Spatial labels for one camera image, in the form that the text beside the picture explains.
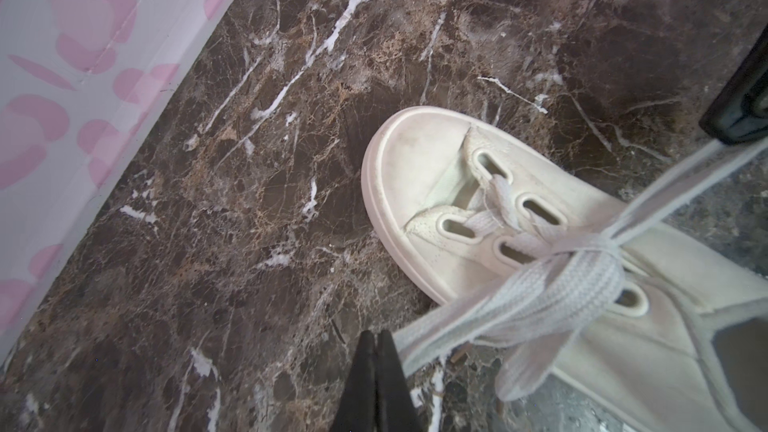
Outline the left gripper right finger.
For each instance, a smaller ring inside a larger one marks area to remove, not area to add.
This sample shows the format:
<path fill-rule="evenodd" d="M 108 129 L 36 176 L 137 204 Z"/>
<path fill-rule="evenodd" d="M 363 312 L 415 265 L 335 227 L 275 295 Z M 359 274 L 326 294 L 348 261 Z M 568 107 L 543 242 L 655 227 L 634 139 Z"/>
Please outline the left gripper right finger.
<path fill-rule="evenodd" d="M 376 430 L 421 432 L 392 333 L 381 331 L 376 345 Z"/>

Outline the cream white sneaker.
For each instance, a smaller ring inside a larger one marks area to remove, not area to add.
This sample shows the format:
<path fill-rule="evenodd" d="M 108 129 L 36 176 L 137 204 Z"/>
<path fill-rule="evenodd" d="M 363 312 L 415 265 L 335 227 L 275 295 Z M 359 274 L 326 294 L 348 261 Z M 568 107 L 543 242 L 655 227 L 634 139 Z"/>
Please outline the cream white sneaker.
<path fill-rule="evenodd" d="M 586 229 L 630 203 L 496 127 L 427 106 L 382 125 L 361 178 L 378 237 L 436 309 L 532 262 L 509 245 L 519 232 Z M 763 431 L 767 282 L 665 219 L 621 245 L 621 295 L 543 382 L 558 377 L 638 431 Z"/>

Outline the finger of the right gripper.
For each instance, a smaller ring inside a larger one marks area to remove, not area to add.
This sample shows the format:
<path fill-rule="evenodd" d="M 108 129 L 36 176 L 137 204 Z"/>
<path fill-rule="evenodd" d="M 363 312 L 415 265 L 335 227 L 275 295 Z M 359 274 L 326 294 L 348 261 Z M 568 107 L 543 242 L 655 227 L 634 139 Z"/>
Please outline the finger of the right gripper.
<path fill-rule="evenodd" d="M 767 28 L 699 121 L 726 145 L 767 137 Z"/>

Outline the white shoelace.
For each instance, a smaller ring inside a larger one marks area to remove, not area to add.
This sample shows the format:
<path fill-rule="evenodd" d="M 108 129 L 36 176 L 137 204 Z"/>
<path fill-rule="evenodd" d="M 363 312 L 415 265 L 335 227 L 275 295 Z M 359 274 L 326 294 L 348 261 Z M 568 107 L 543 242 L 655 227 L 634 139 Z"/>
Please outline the white shoelace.
<path fill-rule="evenodd" d="M 586 229 L 544 222 L 509 245 L 532 262 L 398 330 L 393 340 L 405 375 L 470 342 L 508 349 L 496 377 L 499 398 L 531 393 L 565 346 L 619 298 L 620 247 L 766 150 L 767 141 L 727 146 L 712 140 L 667 170 L 621 212 Z"/>

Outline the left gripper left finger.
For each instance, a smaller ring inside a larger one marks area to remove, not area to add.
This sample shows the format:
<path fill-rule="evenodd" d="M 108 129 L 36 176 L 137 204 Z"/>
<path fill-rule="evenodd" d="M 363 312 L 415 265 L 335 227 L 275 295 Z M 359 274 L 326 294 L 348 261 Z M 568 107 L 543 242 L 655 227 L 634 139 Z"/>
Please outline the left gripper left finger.
<path fill-rule="evenodd" d="M 331 432 L 372 432 L 376 425 L 376 339 L 360 334 Z"/>

